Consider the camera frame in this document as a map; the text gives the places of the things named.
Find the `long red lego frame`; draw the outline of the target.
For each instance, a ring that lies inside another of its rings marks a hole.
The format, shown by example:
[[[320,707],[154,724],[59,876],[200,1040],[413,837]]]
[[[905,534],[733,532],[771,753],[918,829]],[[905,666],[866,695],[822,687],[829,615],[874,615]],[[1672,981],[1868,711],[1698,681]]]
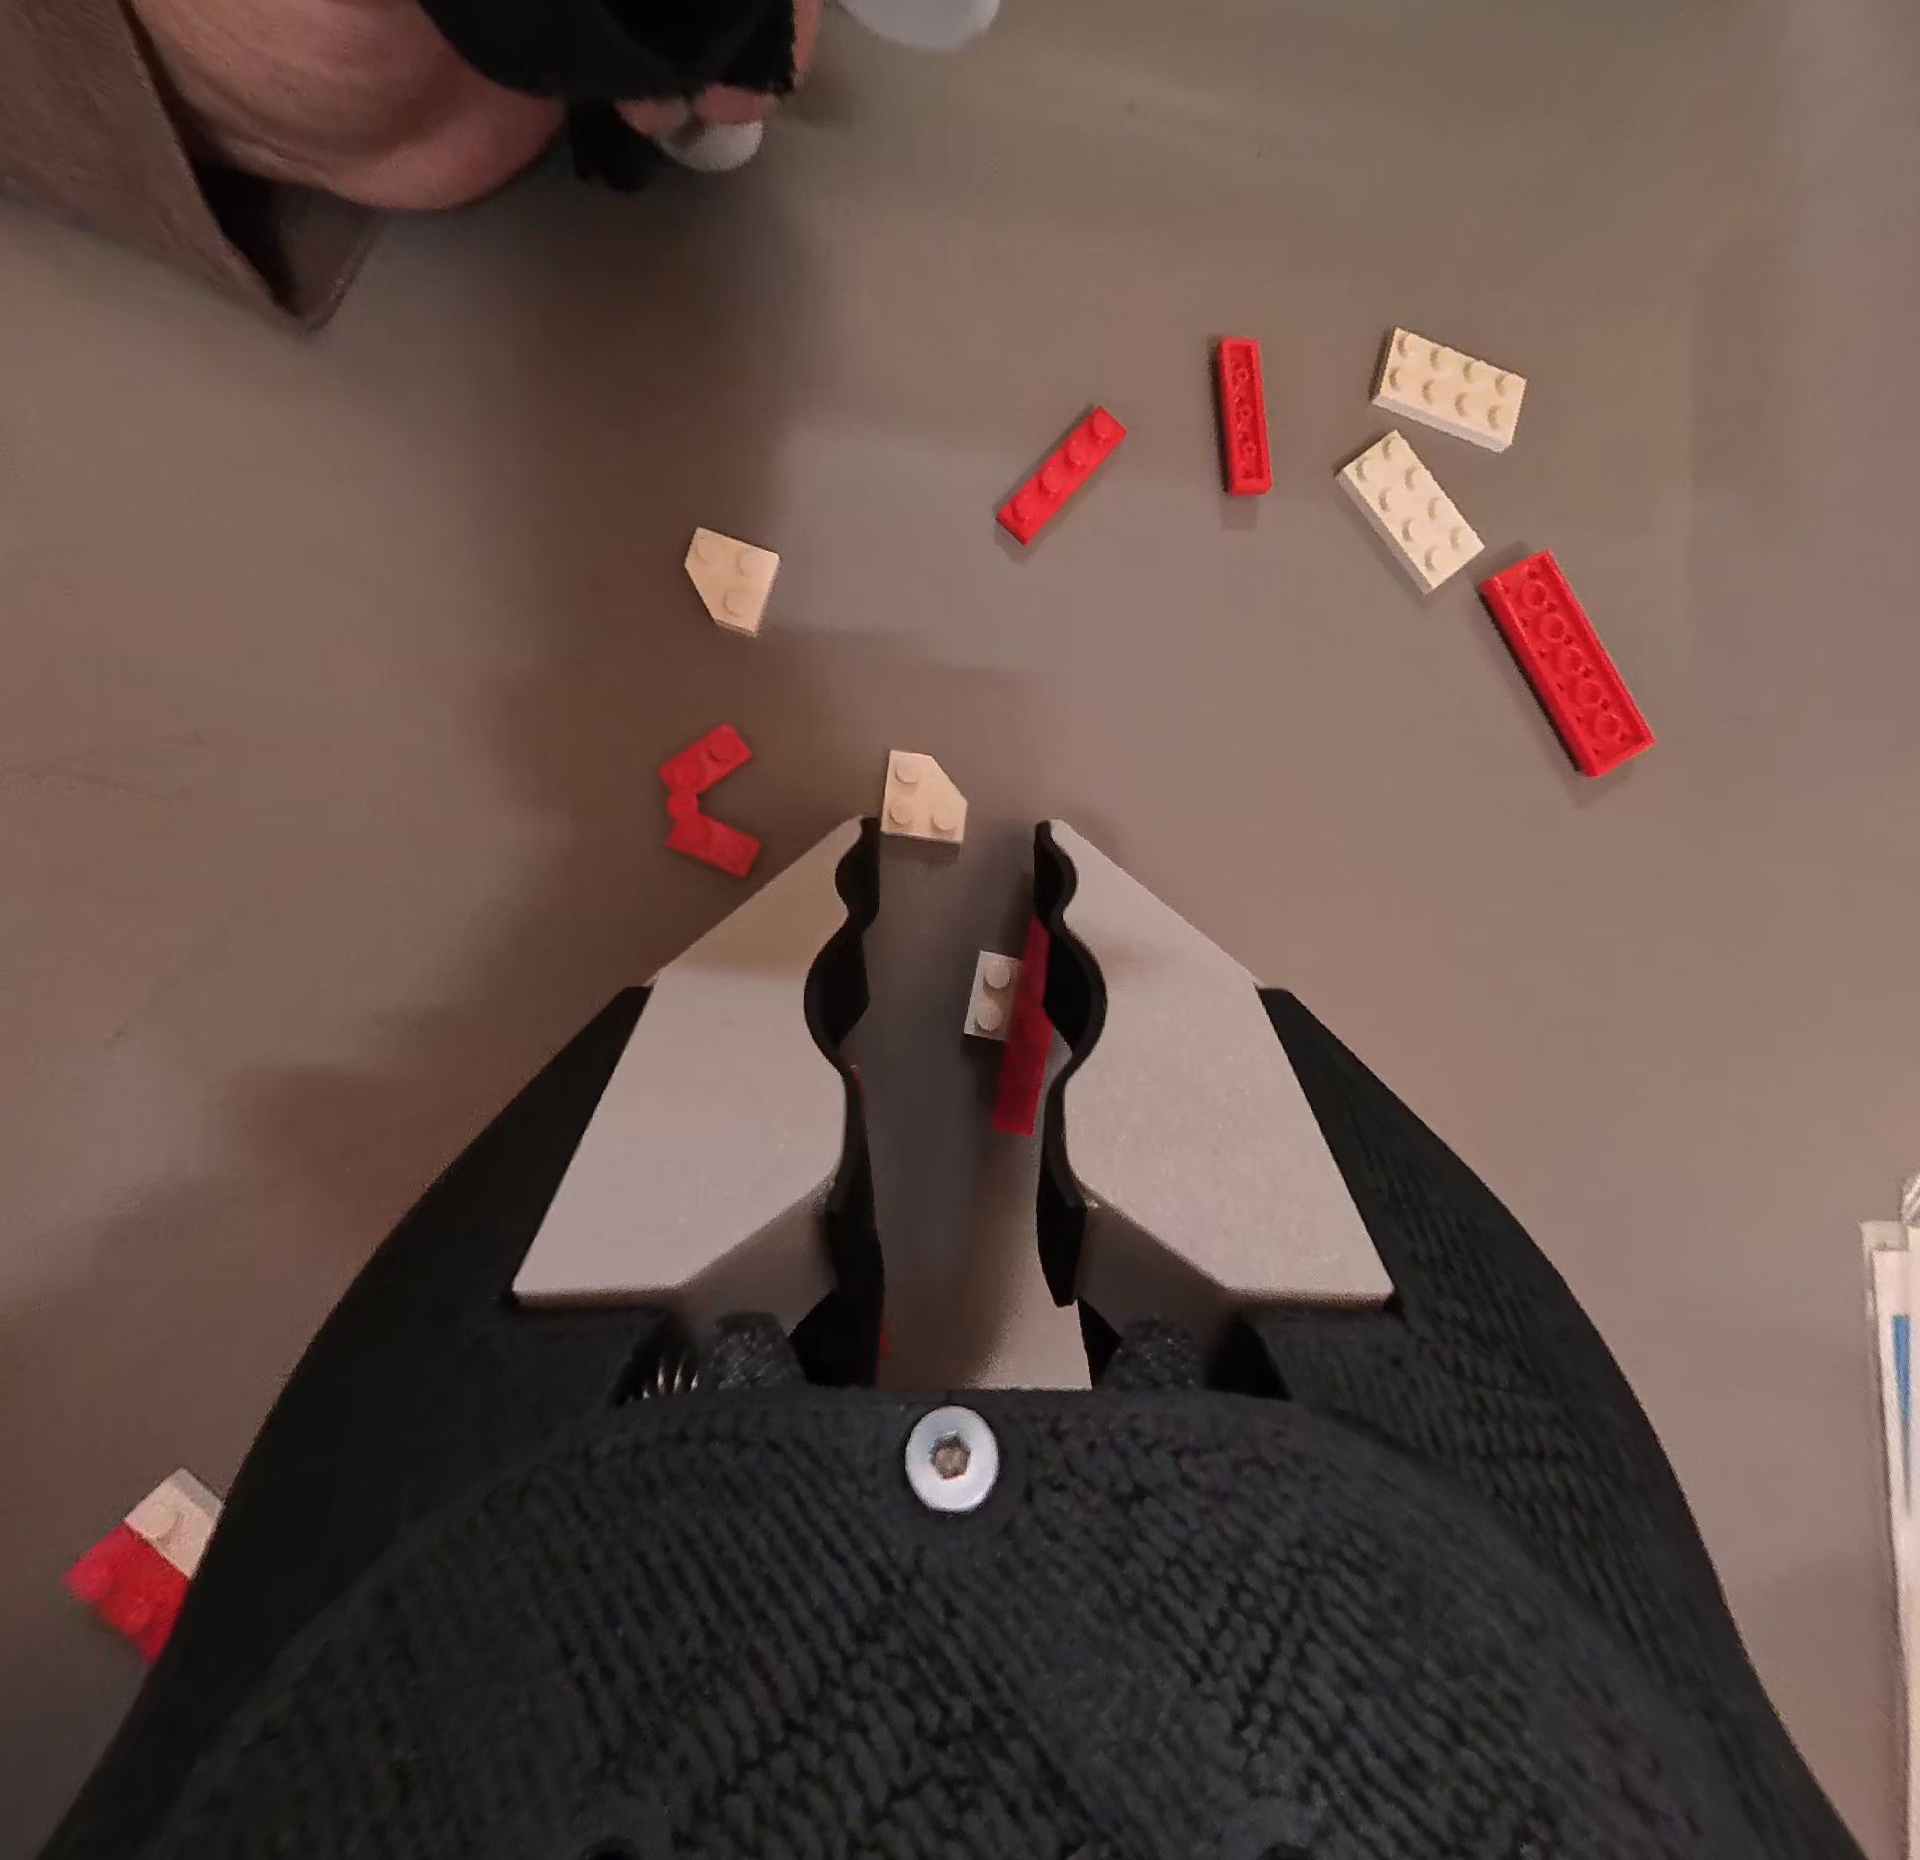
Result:
[[[173,1635],[222,1510],[212,1487],[176,1469],[98,1538],[62,1583],[153,1663]]]

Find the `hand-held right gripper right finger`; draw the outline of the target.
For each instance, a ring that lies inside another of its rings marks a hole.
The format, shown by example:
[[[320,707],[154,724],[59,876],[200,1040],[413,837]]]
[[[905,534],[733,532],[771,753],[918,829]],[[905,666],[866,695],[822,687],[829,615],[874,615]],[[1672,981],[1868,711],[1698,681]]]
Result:
[[[1044,1016],[1037,1240],[1092,1314],[1364,1309],[1391,1277],[1261,984],[1063,821],[1036,832]]]

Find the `person's left hand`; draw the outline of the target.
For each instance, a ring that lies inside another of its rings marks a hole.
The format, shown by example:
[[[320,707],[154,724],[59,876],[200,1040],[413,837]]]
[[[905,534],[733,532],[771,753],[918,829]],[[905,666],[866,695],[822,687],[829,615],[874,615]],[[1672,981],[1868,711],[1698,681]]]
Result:
[[[473,70],[415,0],[129,0],[186,135],[222,166],[427,211],[542,157],[564,101]]]

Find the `red angled lego piece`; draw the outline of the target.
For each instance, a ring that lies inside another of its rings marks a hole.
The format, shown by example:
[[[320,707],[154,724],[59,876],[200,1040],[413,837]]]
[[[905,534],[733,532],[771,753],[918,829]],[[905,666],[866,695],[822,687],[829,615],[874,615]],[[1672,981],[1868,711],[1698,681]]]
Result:
[[[665,845],[729,878],[746,878],[760,839],[708,815],[704,800],[723,779],[753,761],[753,748],[733,723],[717,723],[658,765],[665,789]]]

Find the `white lego wedge plate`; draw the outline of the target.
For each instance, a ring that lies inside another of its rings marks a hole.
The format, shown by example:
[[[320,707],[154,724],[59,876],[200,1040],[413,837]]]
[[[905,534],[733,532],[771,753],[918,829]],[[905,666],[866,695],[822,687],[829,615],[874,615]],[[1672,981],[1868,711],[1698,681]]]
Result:
[[[781,553],[717,528],[695,528],[683,572],[719,627],[754,639],[781,574]]]
[[[887,753],[879,802],[885,836],[960,846],[967,825],[968,800],[935,757],[901,748]]]

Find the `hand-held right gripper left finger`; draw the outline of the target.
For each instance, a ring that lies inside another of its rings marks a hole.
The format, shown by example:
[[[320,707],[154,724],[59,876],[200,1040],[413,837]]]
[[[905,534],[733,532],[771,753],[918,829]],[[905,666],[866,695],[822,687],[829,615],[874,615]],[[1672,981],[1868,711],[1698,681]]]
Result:
[[[652,1304],[686,1333],[770,1314],[876,1350],[863,1086],[879,825],[853,815],[668,960],[514,1280],[528,1307]]]

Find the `small red lego plate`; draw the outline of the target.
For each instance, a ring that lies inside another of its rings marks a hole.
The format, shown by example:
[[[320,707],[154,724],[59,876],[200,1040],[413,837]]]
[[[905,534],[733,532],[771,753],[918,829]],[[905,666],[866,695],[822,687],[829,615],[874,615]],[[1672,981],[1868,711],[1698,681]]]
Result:
[[[1004,498],[995,524],[1019,549],[1028,549],[1125,439],[1125,425],[1103,405],[1088,407],[1049,448],[1036,469]]]
[[[1219,336],[1211,368],[1225,491],[1237,499],[1261,498],[1273,486],[1261,340]]]

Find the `red and white lego strip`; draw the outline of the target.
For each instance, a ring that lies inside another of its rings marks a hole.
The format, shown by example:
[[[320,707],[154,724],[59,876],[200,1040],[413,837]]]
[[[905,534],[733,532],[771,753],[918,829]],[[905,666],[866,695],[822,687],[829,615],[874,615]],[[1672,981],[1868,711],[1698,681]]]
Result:
[[[990,1111],[990,1126],[1002,1135],[1033,1137],[1042,1118],[1052,1048],[1049,949],[1044,921],[1031,916],[1019,957],[981,950],[976,960],[965,1032],[1002,1045]]]

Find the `wide red lego plate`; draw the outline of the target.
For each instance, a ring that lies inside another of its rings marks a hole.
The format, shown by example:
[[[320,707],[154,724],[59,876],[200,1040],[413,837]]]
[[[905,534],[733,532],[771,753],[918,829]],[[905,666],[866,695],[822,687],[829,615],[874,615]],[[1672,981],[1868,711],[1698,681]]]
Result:
[[[1654,744],[1553,553],[1531,553],[1482,580],[1477,596],[1580,774],[1612,774]]]

